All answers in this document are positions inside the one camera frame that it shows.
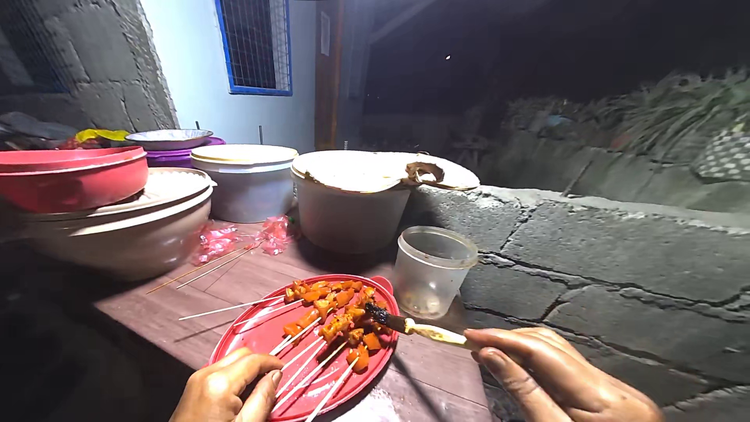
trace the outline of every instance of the bamboo skewer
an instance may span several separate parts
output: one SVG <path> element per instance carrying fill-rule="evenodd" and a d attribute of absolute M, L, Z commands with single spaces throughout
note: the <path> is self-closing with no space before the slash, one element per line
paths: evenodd
<path fill-rule="evenodd" d="M 320 346 L 318 346 L 318 349 L 316 349 L 315 352 L 313 352 L 310 355 L 310 357 L 308 357 L 308 359 L 299 367 L 299 369 L 297 369 L 297 372 L 294 372 L 294 375 L 292 375 L 292 378 L 289 378 L 289 381 L 287 381 L 286 384 L 284 384 L 281 388 L 279 388 L 279 391 L 276 392 L 276 398 L 278 398 L 281 395 L 281 393 L 284 390 L 286 390 L 287 387 L 289 387 L 289 384 L 292 384 L 294 382 L 294 380 L 297 379 L 297 377 L 299 376 L 300 372 L 302 372 L 303 370 L 305 370 L 305 368 L 308 367 L 308 364 L 310 363 L 310 361 L 313 360 L 313 359 L 315 359 L 315 357 L 318 355 L 318 353 L 324 347 L 326 347 L 326 346 L 327 346 L 326 342 L 323 342 L 323 344 L 321 344 Z"/>
<path fill-rule="evenodd" d="M 295 386 L 295 387 L 294 387 L 294 388 L 293 388 L 293 389 L 292 389 L 292 390 L 291 390 L 291 391 L 289 392 L 289 394 L 287 394 L 286 396 L 284 396 L 284 397 L 283 397 L 283 399 L 281 399 L 281 400 L 279 400 L 278 402 L 276 402 L 276 405 L 274 406 L 274 408 L 273 408 L 273 410 L 272 410 L 272 411 L 275 411 L 276 409 L 278 409 L 278 407 L 279 407 L 280 405 L 284 404 L 284 402 L 286 402 L 286 401 L 287 401 L 287 400 L 288 400 L 288 399 L 289 399 L 289 398 L 290 398 L 290 397 L 291 397 L 291 396 L 292 396 L 292 395 L 293 395 L 293 394 L 294 394 L 295 392 L 297 392 L 298 390 L 302 389 L 302 388 L 303 388 L 303 387 L 305 386 L 305 383 L 306 383 L 306 382 L 308 382 L 308 381 L 310 381 L 310 379 L 311 379 L 311 378 L 313 378 L 313 377 L 314 377 L 315 375 L 317 375 L 317 373 L 318 373 L 318 372 L 319 372 L 319 371 L 320 371 L 320 370 L 321 370 L 321 369 L 322 369 L 322 368 L 323 368 L 323 367 L 324 367 L 324 366 L 325 366 L 325 365 L 326 365 L 326 364 L 328 363 L 328 361 L 329 361 L 329 360 L 331 360 L 331 359 L 333 359 L 333 358 L 334 358 L 334 357 L 336 356 L 336 354 L 337 354 L 337 353 L 338 353 L 338 352 L 339 352 L 339 351 L 340 351 L 340 350 L 341 350 L 342 348 L 344 348 L 344 346 L 345 346 L 345 345 L 347 345 L 347 342 L 343 342 L 343 343 L 341 343 L 341 345 L 340 345 L 340 346 L 338 346 L 338 347 L 336 348 L 336 350 L 334 350 L 333 352 L 331 352 L 331 354 L 330 354 L 330 355 L 329 355 L 329 356 L 328 356 L 328 357 L 327 357 L 327 358 L 326 358 L 326 359 L 325 359 L 325 360 L 324 360 L 323 362 L 321 362 L 321 363 L 320 363 L 320 365 L 316 366 L 316 367 L 315 367 L 315 369 L 313 369 L 313 372 L 310 372 L 310 374 L 308 374 L 308 375 L 307 375 L 306 377 L 304 377 L 304 379 L 302 380 L 302 382 L 300 382 L 299 384 L 297 384 L 297 385 L 296 385 L 296 386 Z"/>
<path fill-rule="evenodd" d="M 200 267 L 195 267 L 195 268 L 193 268 L 192 270 L 190 270 L 190 271 L 186 272 L 185 274 L 182 274 L 182 275 L 181 275 L 181 276 L 179 276 L 179 277 L 175 277 L 174 279 L 171 279 L 171 280 L 169 280 L 168 282 L 166 282 L 166 283 L 163 283 L 162 285 L 158 285 L 158 286 L 156 286 L 155 288 L 153 288 L 153 289 L 151 289 L 151 290 L 147 291 L 147 292 L 146 292 L 146 294 L 149 294 L 149 293 L 151 293 L 151 292 L 153 292 L 153 291 L 159 290 L 160 288 L 162 288 L 162 287 L 164 287 L 164 286 L 168 285 L 169 283 L 173 283 L 173 282 L 176 282 L 177 280 L 181 279 L 182 277 L 185 277 L 185 276 L 188 276 L 188 275 L 190 275 L 190 274 L 192 274 L 192 273 L 195 273 L 195 272 L 196 272 L 197 270 L 200 270 L 201 268 L 205 267 L 206 265 L 210 265 L 210 264 L 213 264 L 213 263 L 214 263 L 214 262 L 216 262 L 217 260 L 220 260 L 221 258 L 226 258 L 226 257 L 228 257 L 228 256 L 230 256 L 230 255 L 234 255 L 234 254 L 236 254 L 237 252 L 240 252 L 241 250 L 242 250 L 242 249 L 237 249 L 236 251 L 230 252 L 230 253 L 228 253 L 228 254 L 226 254 L 226 255 L 224 255 L 224 256 L 220 256 L 219 258 L 216 258 L 216 259 L 214 259 L 213 261 L 209 261 L 209 262 L 206 262 L 205 264 L 201 265 Z"/>
<path fill-rule="evenodd" d="M 300 354 L 298 354 L 297 356 L 293 357 L 292 360 L 290 360 L 289 362 L 285 363 L 284 366 L 283 366 L 283 368 L 281 368 L 281 372 L 284 372 L 285 370 L 287 370 L 287 368 L 289 368 L 289 366 L 292 363 L 295 363 L 300 357 L 302 357 L 302 355 L 304 355 L 305 353 L 307 353 L 308 350 L 310 350 L 315 344 L 317 344 L 318 342 L 320 342 L 320 340 L 322 340 L 322 339 L 323 339 L 322 337 L 318 337 L 317 340 L 315 340 L 314 342 L 310 343 L 306 348 L 304 348 L 304 350 Z"/>
<path fill-rule="evenodd" d="M 331 390 L 328 391 L 328 393 L 323 397 L 323 400 L 320 400 L 320 403 L 315 407 L 315 410 L 313 410 L 313 413 L 310 414 L 309 417 L 304 422 L 311 422 L 315 417 L 320 413 L 320 409 L 323 408 L 324 405 L 333 397 L 333 395 L 338 391 L 339 388 L 341 388 L 341 385 L 343 384 L 344 380 L 347 379 L 350 373 L 352 373 L 352 368 L 357 363 L 357 360 L 359 360 L 359 357 L 357 357 L 341 374 L 341 377 L 339 377 L 338 380 L 336 380 L 336 383 L 333 384 L 333 387 L 331 387 Z"/>
<path fill-rule="evenodd" d="M 315 327 L 315 324 L 317 324 L 317 323 L 318 323 L 318 321 L 320 321 L 320 317 L 318 317 L 318 319 L 317 319 L 317 320 L 315 320 L 315 321 L 314 321 L 314 322 L 313 322 L 312 324 L 310 324 L 310 325 L 306 326 L 306 327 L 305 327 L 305 328 L 304 328 L 304 329 L 303 329 L 302 331 L 300 331 L 299 333 L 297 333 L 297 335 L 296 335 L 296 336 L 294 336 L 294 337 L 292 337 L 292 336 L 287 336 L 287 337 L 286 337 L 286 338 L 285 338 L 284 340 L 282 340 L 282 341 L 281 341 L 281 343 L 279 343 L 279 345 L 278 345 L 278 346 L 276 346 L 276 347 L 275 347 L 275 348 L 274 348 L 274 349 L 273 349 L 273 350 L 271 351 L 271 353 L 269 353 L 269 354 L 270 354 L 271 356 L 276 356 L 276 354 L 277 354 L 277 353 L 279 353 L 279 352 L 281 352 L 282 350 L 284 350 L 285 348 L 287 348 L 287 346 L 288 346 L 288 345 L 290 345 L 290 344 L 294 343 L 294 341 L 295 341 L 295 340 L 297 340 L 297 339 L 298 339 L 298 338 L 299 338 L 299 337 L 300 337 L 301 335 L 305 334 L 305 333 L 306 333 L 306 332 L 308 332 L 308 331 L 309 331 L 309 330 L 310 330 L 311 328 Z"/>
<path fill-rule="evenodd" d="M 232 259 L 230 259 L 230 260 L 228 260 L 228 261 L 224 261 L 224 262 L 223 262 L 223 263 L 222 263 L 221 265 L 217 265 L 216 267 L 213 267 L 213 268 L 211 268 L 210 270 L 206 271 L 205 273 L 201 274 L 200 276 L 197 276 L 197 277 L 195 277 L 194 279 L 191 279 L 191 280 L 190 280 L 189 282 L 185 282 L 185 283 L 182 283 L 181 285 L 177 286 L 176 288 L 183 288 L 183 287 L 185 287 L 186 285 L 189 285 L 190 283 L 192 283 L 192 282 L 196 281 L 197 279 L 199 279 L 199 278 L 201 278 L 201 277 L 203 277 L 203 276 L 207 276 L 208 274 L 211 274 L 211 273 L 213 273 L 214 271 L 216 271 L 216 270 L 218 270 L 219 268 L 221 268 L 221 267 L 223 267 L 223 266 L 227 265 L 228 263 L 230 263 L 230 262 L 234 261 L 235 259 L 239 259 L 239 258 L 241 258 L 241 257 L 242 257 L 242 255 L 244 255 L 244 254 L 246 254 L 246 253 L 248 253 L 248 252 L 252 251 L 253 249 L 255 249 L 255 248 L 247 248 L 247 249 L 245 249 L 245 251 L 244 251 L 244 252 L 242 252 L 242 253 L 241 253 L 240 255 L 237 255 L 237 256 L 235 256 L 234 258 L 232 258 Z"/>
<path fill-rule="evenodd" d="M 190 315 L 190 316 L 182 317 L 182 318 L 178 319 L 177 321 L 184 321 L 184 320 L 186 320 L 186 319 L 197 318 L 197 317 L 200 317 L 200 316 L 205 316 L 205 315 L 215 314 L 215 313 L 218 313 L 218 312 L 229 311 L 229 310 L 232 310 L 232 309 L 237 309 L 237 308 L 241 308 L 241 307 L 243 307 L 243 306 L 251 306 L 251 305 L 256 305 L 256 304 L 258 304 L 258 303 L 263 303 L 263 302 L 265 302 L 265 301 L 267 301 L 267 300 L 271 300 L 271 299 L 282 299 L 282 298 L 284 298 L 284 296 L 283 296 L 283 295 L 281 295 L 281 296 L 274 296 L 274 297 L 267 297 L 267 298 L 265 298 L 265 299 L 261 299 L 261 300 L 255 300 L 255 301 L 253 301 L 253 302 L 247 302 L 247 303 L 243 303 L 243 304 L 241 304 L 241 305 L 234 305 L 234 306 L 230 306 L 229 308 L 216 309 L 216 310 L 214 310 L 214 311 L 208 311 L 208 312 L 204 312 L 204 313 L 202 313 L 202 314 L 195 314 L 195 315 Z"/>
<path fill-rule="evenodd" d="M 270 311 L 269 313 L 267 313 L 267 314 L 263 314 L 263 315 L 256 315 L 256 316 L 253 316 L 252 318 L 248 318 L 248 319 L 242 320 L 242 321 L 240 321 L 240 322 L 236 322 L 236 323 L 234 323 L 234 324 L 232 325 L 232 327 L 237 327 L 237 326 L 239 326 L 239 325 L 243 325 L 243 324 L 246 324 L 246 323 L 248 323 L 248 322 L 251 322 L 251 321 L 257 320 L 258 318 L 262 318 L 262 317 L 268 316 L 268 315 L 270 315 L 270 314 L 272 314 L 272 313 L 274 313 L 274 312 L 278 312 L 278 311 L 280 311 L 280 310 L 282 310 L 282 309 L 286 309 L 286 308 L 288 308 L 288 307 L 290 307 L 290 306 L 294 306 L 294 305 L 297 305 L 297 304 L 299 304 L 299 302 L 300 302 L 300 300 L 296 300 L 296 301 L 294 301 L 294 302 L 291 302 L 291 303 L 288 303 L 288 304 L 286 304 L 286 305 L 284 305 L 284 306 L 282 306 L 282 307 L 280 307 L 280 308 L 276 308 L 276 309 L 273 309 L 273 310 L 271 310 L 271 311 Z"/>

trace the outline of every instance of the plastic bag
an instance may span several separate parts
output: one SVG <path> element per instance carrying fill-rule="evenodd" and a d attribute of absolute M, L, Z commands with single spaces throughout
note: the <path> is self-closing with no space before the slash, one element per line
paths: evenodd
<path fill-rule="evenodd" d="M 292 240 L 294 236 L 289 217 L 268 217 L 263 228 L 255 235 L 252 248 L 260 246 L 269 255 L 279 255 L 287 250 Z"/>
<path fill-rule="evenodd" d="M 193 264 L 202 265 L 234 252 L 241 238 L 235 225 L 209 221 L 200 231 L 200 246 L 193 257 Z"/>

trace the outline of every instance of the window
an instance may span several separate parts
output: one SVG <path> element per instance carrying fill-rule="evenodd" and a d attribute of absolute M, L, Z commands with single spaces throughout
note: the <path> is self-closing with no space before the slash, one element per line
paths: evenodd
<path fill-rule="evenodd" d="M 67 92 L 61 53 L 33 4 L 10 0 L 0 11 L 0 95 Z"/>
<path fill-rule="evenodd" d="M 291 95 L 289 0 L 216 0 L 232 94 Z"/>

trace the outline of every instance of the concrete block wall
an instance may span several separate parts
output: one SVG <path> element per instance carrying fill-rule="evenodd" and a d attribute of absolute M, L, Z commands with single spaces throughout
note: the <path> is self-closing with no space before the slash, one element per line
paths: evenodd
<path fill-rule="evenodd" d="M 477 243 L 470 325 L 553 329 L 669 421 L 746 420 L 750 215 L 491 186 L 422 186 L 409 207 Z"/>
<path fill-rule="evenodd" d="M 48 42 L 58 52 L 76 109 L 44 116 L 77 128 L 147 131 L 174 128 L 174 107 L 151 45 L 139 0 L 33 0 Z M 0 101 L 2 110 L 48 101 L 49 94 L 17 95 Z"/>
<path fill-rule="evenodd" d="M 722 213 L 750 212 L 750 182 L 707 182 L 688 165 L 667 165 L 569 140 L 517 131 L 482 159 L 478 171 L 488 185 L 564 191 L 591 165 L 572 193 L 628 202 L 659 203 Z"/>

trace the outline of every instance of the white bucket lid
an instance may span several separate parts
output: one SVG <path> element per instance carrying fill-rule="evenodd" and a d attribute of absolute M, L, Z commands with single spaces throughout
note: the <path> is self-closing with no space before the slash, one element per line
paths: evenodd
<path fill-rule="evenodd" d="M 293 148 L 254 143 L 199 146 L 190 151 L 191 158 L 209 162 L 220 161 L 228 165 L 280 163 L 292 161 L 298 155 L 297 150 Z"/>
<path fill-rule="evenodd" d="M 360 193 L 385 191 L 401 183 L 424 183 L 451 190 L 479 186 L 479 178 L 470 170 L 422 153 L 317 151 L 296 158 L 292 171 L 331 188 Z"/>

